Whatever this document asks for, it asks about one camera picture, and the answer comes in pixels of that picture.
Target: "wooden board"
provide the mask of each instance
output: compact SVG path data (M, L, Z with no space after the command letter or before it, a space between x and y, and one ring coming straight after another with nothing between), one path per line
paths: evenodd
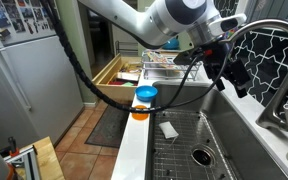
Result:
M33 143L33 145L37 151L36 158L41 179L65 179L51 139L46 137Z

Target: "sink grid rack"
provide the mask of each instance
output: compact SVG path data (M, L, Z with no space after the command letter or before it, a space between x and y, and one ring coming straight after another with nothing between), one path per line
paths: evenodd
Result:
M159 124L169 121L179 133L174 143L173 139L165 139ZM167 110L157 113L154 118L154 149L153 180L218 180L236 179L232 168L223 158L218 141L211 133L206 118L200 118L196 112ZM191 149L196 144L207 144L215 153L213 166L201 166L191 157Z
M188 65L175 65L173 60L180 51L145 50L142 53L144 79L182 79ZM202 65L198 62L191 69L187 81L196 81L197 72Z

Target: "stainless steel sink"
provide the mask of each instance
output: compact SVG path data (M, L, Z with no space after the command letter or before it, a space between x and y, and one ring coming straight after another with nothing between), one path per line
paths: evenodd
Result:
M177 83L157 82L153 105L168 103ZM205 92L186 83L176 103ZM170 121L179 136L165 139L158 124ZM213 89L204 98L151 116L146 179L288 179L235 112Z

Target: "sink drain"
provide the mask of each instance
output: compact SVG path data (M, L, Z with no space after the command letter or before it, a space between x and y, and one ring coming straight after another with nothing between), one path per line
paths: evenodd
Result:
M203 144L197 144L192 148L191 157L200 166L210 167L216 162L214 151Z

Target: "bowl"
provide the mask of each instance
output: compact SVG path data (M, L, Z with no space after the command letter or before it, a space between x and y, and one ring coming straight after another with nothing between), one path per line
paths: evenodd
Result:
M153 86L139 86L135 89L135 94L138 100L150 102L155 98L157 89Z
M173 38L167 41L167 43L165 43L162 48L166 50L176 50L179 48L179 46L179 41L176 38Z

